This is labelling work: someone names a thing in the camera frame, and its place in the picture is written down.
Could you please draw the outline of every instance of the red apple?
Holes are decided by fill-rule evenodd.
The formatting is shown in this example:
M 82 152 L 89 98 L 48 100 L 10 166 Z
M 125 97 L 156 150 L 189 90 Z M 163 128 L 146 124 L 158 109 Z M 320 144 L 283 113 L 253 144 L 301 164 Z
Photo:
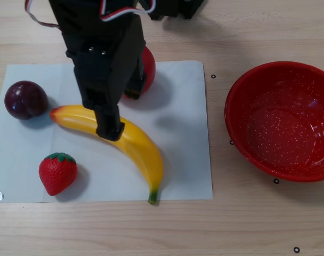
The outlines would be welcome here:
M 142 53 L 142 61 L 144 65 L 145 83 L 141 94 L 145 94 L 151 87 L 156 74 L 155 58 L 147 47 L 144 48 Z
M 19 81 L 9 87 L 4 97 L 4 104 L 13 117 L 28 120 L 47 111 L 48 98 L 38 84 Z

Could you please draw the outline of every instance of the toy fruit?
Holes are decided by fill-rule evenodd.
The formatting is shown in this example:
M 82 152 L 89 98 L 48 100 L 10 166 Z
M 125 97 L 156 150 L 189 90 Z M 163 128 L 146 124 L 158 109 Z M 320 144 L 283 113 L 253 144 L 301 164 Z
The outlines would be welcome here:
M 145 83 L 141 94 L 145 94 L 151 87 L 156 75 L 156 62 L 149 48 L 145 47 L 142 53 L 142 61 L 145 73 Z
M 39 176 L 47 193 L 55 196 L 74 182 L 77 163 L 70 155 L 54 153 L 41 162 Z
M 55 108 L 51 111 L 51 119 L 63 127 L 98 137 L 95 114 L 82 105 Z M 124 118 L 120 120 L 125 123 L 122 136 L 116 142 L 106 141 L 119 148 L 136 164 L 150 187 L 149 203 L 155 204 L 164 174 L 161 154 L 155 143 L 138 126 Z
M 30 81 L 19 81 L 7 90 L 4 104 L 13 117 L 28 120 L 47 111 L 48 98 L 38 84 Z

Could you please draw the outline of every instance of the dark purple plum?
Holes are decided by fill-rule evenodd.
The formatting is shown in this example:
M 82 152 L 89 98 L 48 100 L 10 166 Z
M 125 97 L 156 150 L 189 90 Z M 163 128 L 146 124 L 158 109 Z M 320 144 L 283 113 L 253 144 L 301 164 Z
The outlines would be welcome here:
M 7 111 L 16 119 L 28 120 L 48 109 L 45 91 L 31 81 L 19 81 L 9 87 L 4 97 Z

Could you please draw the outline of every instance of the yellow banana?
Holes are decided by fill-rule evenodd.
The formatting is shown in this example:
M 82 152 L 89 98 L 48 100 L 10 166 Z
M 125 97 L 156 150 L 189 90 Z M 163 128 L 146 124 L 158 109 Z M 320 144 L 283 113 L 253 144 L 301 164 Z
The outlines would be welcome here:
M 82 105 L 68 105 L 55 108 L 50 113 L 57 124 L 73 130 L 96 134 L 97 122 L 93 111 Z M 149 136 L 132 122 L 121 118 L 125 123 L 118 141 L 105 140 L 128 155 L 141 171 L 150 187 L 149 203 L 155 204 L 159 185 L 163 179 L 164 166 L 161 154 Z

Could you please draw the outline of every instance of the table surface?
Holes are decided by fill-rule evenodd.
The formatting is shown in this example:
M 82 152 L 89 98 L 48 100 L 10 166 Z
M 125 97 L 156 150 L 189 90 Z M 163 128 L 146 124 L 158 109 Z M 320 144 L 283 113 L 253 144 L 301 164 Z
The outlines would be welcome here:
M 0 1 L 0 91 L 8 64 L 69 62 L 60 32 L 23 2 Z M 54 20 L 48 0 L 33 12 Z M 208 0 L 192 20 L 142 20 L 157 61 L 204 63 L 214 199 L 1 204 L 0 255 L 324 255 L 324 181 L 276 185 L 229 144 L 223 114 L 232 84 L 257 65 L 324 70 L 324 0 Z

